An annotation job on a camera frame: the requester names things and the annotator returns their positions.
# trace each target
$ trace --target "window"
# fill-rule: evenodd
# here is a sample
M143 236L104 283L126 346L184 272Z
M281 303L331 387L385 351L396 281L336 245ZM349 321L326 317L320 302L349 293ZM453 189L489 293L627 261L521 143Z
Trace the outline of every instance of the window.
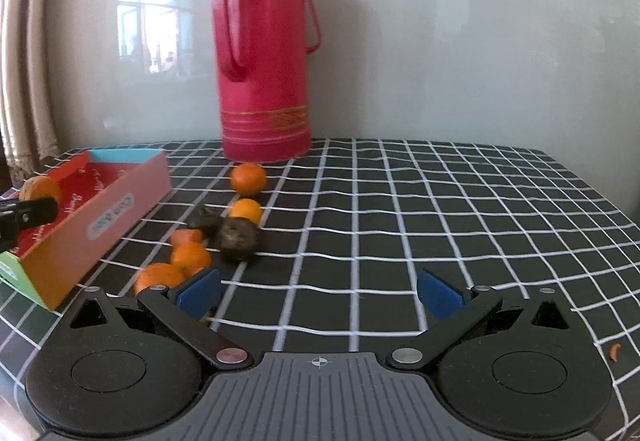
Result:
M118 0L120 65L126 76L189 76L192 0Z

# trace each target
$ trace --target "thermos carrying handle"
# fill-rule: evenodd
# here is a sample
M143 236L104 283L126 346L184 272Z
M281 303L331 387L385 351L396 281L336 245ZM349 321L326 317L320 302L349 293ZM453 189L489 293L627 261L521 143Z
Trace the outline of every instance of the thermos carrying handle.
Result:
M218 53L218 66L220 71L232 82L239 82L246 76L246 68L239 65L234 57L234 48L231 42L229 29L229 9L227 0L215 0L214 4L222 7L214 8L213 19L216 35L216 50Z
M305 51L306 54L311 54L316 51L320 45L322 44L322 33L320 32L320 23L318 22L318 14L316 14L316 7L314 6L313 0L306 0L309 4L309 11L311 12L311 20L313 21L314 28L316 29L316 36L318 37L318 41L312 46L306 46Z

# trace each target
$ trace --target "thermos base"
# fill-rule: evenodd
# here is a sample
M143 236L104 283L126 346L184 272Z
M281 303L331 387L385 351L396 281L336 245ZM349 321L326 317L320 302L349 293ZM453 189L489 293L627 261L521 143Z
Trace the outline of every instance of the thermos base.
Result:
M229 161L237 163L276 163L298 158L311 147L311 135L296 135L277 142L238 142L222 137L222 149Z

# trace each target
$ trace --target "tangerine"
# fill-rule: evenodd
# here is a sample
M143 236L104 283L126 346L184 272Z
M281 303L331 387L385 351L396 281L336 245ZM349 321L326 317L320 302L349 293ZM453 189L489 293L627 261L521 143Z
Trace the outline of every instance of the tangerine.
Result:
M207 248L200 243L182 243L174 247L171 253L171 263L185 273L211 265L211 255Z
M229 217L244 217L249 219L254 225L260 225L260 218L262 217L262 208L260 203L253 199L238 199L231 208L229 208Z
M242 163L231 171L231 188L242 197L257 196L267 186L267 174L255 163Z
M52 197L60 205L62 202L62 190L58 182L49 176L35 176L24 182L20 189L18 199L20 201L33 201L44 197Z
M202 230L191 230L191 228L181 228L175 230L171 234L169 242L173 247L180 246L182 243L201 243L204 239Z
M183 283L184 280L185 277L178 267L171 264L164 264L164 262L155 262L154 264L149 264L138 272L138 278L134 284L134 290L136 294L138 294L143 289L153 286L154 284L175 287L178 284Z

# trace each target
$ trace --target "white label on box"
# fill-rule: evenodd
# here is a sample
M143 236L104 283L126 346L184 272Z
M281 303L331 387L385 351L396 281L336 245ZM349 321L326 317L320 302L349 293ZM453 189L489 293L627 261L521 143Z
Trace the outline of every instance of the white label on box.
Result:
M126 214L130 208L133 208L133 194L131 193L117 201L116 204L90 224L86 229L86 238L90 241L95 241Z
M0 270L14 280L18 280L18 276L15 275L14 271L2 261L0 261Z

